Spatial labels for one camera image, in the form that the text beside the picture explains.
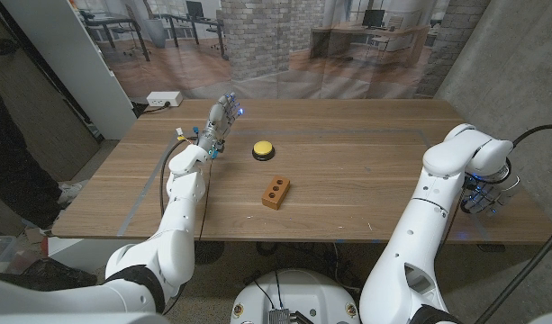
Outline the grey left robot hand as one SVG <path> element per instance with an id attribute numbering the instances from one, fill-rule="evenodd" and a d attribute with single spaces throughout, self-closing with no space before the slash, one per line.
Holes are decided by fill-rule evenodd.
<path id="1" fill-rule="evenodd" d="M 198 133 L 196 145 L 215 158 L 223 152 L 225 139 L 233 123 L 244 113 L 236 94 L 223 94 L 210 109 L 207 122 Z"/>

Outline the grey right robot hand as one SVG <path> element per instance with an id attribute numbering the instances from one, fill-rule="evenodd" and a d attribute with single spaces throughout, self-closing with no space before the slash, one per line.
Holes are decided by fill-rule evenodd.
<path id="1" fill-rule="evenodd" d="M 460 209 L 470 214 L 495 214 L 520 190 L 520 178 L 509 176 L 497 184 L 491 184 L 469 176 L 464 188 L 467 193 L 461 199 Z"/>

